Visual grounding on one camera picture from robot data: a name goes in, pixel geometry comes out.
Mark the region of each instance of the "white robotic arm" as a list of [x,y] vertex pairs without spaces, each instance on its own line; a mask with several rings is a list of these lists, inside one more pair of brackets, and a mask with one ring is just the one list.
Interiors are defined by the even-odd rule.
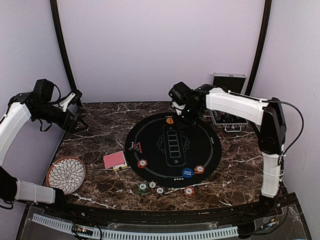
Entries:
[[[32,92],[20,93],[10,100],[8,111],[0,120],[0,199],[6,202],[20,200],[53,204],[63,201],[63,192],[60,189],[20,181],[3,168],[9,147],[30,119],[45,120],[51,125],[55,123],[72,133],[88,127],[79,116],[67,110],[67,107],[75,104],[82,94],[76,90],[56,102],[49,102],[53,89],[52,82],[46,79],[38,80]],[[83,128],[77,128],[78,121],[84,124]]]
[[286,133],[285,119],[279,104],[224,91],[208,84],[192,90],[180,82],[174,85],[169,95],[173,99],[172,107],[179,116],[181,129],[192,125],[206,109],[232,114],[261,126],[258,133],[258,144],[263,156],[261,194],[268,198],[277,195],[283,175],[281,160]]

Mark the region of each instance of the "decorative plate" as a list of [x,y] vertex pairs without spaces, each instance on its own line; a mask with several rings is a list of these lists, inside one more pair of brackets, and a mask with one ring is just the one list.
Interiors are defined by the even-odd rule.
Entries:
[[73,193],[84,182],[85,164],[77,157],[67,156],[56,161],[46,174],[48,187],[61,189],[65,195]]

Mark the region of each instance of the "black round mat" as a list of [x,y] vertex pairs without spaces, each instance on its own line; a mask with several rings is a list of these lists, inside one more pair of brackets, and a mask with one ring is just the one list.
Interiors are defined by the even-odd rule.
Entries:
[[[172,123],[174,115],[160,113],[138,122],[126,138],[125,158],[143,179],[163,187],[183,188],[200,183],[216,170],[222,148],[217,134],[204,121],[178,130]],[[140,160],[147,161],[145,168],[138,167]],[[204,173],[196,174],[196,166],[203,166]],[[193,171],[191,177],[188,169]]]

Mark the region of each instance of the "marble table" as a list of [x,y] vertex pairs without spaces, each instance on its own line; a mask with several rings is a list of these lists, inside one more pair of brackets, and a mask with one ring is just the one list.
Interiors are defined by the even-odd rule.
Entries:
[[218,134],[222,157],[216,171],[194,186],[195,195],[186,197],[183,189],[166,189],[156,198],[150,192],[138,194],[138,183],[145,182],[130,168],[106,170],[103,156],[124,151],[127,134],[142,119],[173,112],[170,102],[86,103],[78,114],[89,124],[88,131],[67,133],[53,162],[72,156],[86,167],[82,186],[69,195],[69,203],[118,210],[184,211],[236,206],[257,202],[263,180],[263,158],[251,127],[240,133],[226,133],[203,116]]

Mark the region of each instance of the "lavender wall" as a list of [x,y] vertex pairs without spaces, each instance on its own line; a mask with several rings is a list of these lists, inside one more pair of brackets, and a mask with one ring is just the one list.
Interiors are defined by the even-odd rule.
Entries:
[[264,0],[59,1],[83,102],[169,100],[213,72],[249,75]]
[[[32,91],[37,79],[55,82],[62,94],[70,91],[64,71],[49,0],[2,0],[0,3],[0,115],[18,93]],[[39,122],[28,122],[5,158],[4,168],[20,180],[41,184],[63,135],[54,126],[39,131]],[[0,208],[0,238],[16,237],[24,204]]]
[[[319,1],[273,2],[265,48],[253,89],[256,97],[279,97],[296,105],[305,131],[285,158],[285,184],[296,192],[313,239],[320,239],[320,4]],[[301,120],[284,107],[287,143]]]

